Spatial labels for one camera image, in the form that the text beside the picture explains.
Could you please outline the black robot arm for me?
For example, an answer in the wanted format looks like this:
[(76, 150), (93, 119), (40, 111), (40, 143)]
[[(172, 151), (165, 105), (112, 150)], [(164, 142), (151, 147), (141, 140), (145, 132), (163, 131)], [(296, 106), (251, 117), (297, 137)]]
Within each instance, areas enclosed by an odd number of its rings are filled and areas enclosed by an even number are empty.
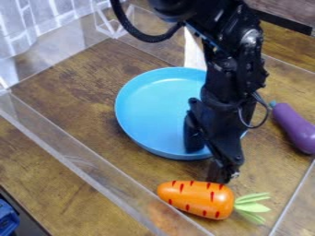
[(187, 151), (212, 153), (207, 180), (228, 183), (244, 164), (241, 135), (255, 127), (257, 90), (268, 77), (260, 20), (244, 0), (149, 0), (149, 6), (201, 38), (207, 77), (199, 97), (188, 100), (183, 139)]

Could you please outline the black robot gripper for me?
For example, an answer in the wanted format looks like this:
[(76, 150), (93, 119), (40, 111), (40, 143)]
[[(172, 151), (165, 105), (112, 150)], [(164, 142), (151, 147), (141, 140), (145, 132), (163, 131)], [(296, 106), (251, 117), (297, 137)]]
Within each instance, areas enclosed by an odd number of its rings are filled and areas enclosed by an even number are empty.
[(257, 125), (251, 124), (257, 103), (267, 108), (257, 92), (224, 103), (205, 88), (200, 90), (199, 99), (188, 100), (183, 144), (188, 153), (200, 151), (204, 147), (209, 149), (213, 159), (209, 162), (208, 182), (228, 183), (240, 175), (240, 166), (244, 164), (241, 136), (248, 129), (263, 125), (269, 114), (265, 112)]

